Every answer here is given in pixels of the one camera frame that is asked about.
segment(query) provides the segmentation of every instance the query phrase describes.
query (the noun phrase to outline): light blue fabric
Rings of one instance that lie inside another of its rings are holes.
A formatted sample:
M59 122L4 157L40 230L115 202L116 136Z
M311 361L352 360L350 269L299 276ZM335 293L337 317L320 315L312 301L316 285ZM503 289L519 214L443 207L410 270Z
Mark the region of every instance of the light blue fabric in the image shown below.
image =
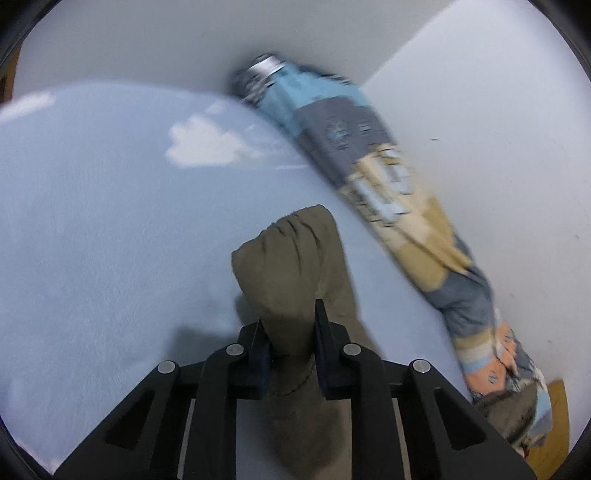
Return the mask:
M274 85L265 91L265 95L256 107L275 122L279 122L292 138L297 138L303 132L294 116L298 108L337 96L351 98L358 106L369 106L367 98L356 85L346 85L312 73L301 72L289 61L286 61L285 66L272 75L272 79L275 82ZM291 105L291 108L284 108L286 102Z
M160 361L201 361L236 338L241 316L254 321L231 251L317 203L336 219L361 318L387 358L426 358L467 396L440 314L251 108L131 84L54 94L0 122L0 414L45 466ZM191 125L207 129L183 161L232 162L175 161L172 137L189 141ZM212 142L219 155L201 149ZM239 407L238 478L288 478L256 412Z

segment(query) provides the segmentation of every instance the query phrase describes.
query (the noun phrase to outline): brown cloth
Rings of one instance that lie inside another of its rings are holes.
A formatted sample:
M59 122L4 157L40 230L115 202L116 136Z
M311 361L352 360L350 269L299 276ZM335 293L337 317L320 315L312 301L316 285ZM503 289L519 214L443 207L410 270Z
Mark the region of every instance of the brown cloth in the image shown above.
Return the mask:
M335 220L322 205L288 215L232 253L240 288L274 351L267 406L274 446L298 478L351 476L350 402L326 401L313 352L314 301L351 341L375 350L357 305Z

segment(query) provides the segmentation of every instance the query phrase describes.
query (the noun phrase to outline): rolled blanket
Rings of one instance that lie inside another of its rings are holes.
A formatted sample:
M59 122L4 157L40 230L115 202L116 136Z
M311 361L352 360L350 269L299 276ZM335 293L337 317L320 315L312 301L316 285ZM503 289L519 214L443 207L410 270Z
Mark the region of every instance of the rolled blanket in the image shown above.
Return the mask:
M271 54L237 73L233 87L298 143L441 311L476 407L517 450L542 442L552 428L542 373L363 93L346 79Z

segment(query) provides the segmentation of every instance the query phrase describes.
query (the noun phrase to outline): metal cap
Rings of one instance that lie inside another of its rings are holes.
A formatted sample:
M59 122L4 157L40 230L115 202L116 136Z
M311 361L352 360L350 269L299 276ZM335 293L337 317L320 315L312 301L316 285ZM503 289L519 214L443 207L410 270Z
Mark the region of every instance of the metal cap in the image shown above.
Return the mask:
M413 362L413 368L420 374L426 374L429 370L431 370L431 364L420 358L419 360L415 360Z
M244 353L244 347L240 345L240 343L233 343L228 345L226 348L226 353L232 356L242 355Z
M350 356L356 356L361 353L361 347L357 345L357 343L347 343L347 345L343 347L343 352Z
M170 372L174 372L175 368L176 365L174 364L174 362L171 362L170 360L165 360L164 362L160 362L158 366L158 371L161 374L169 374Z

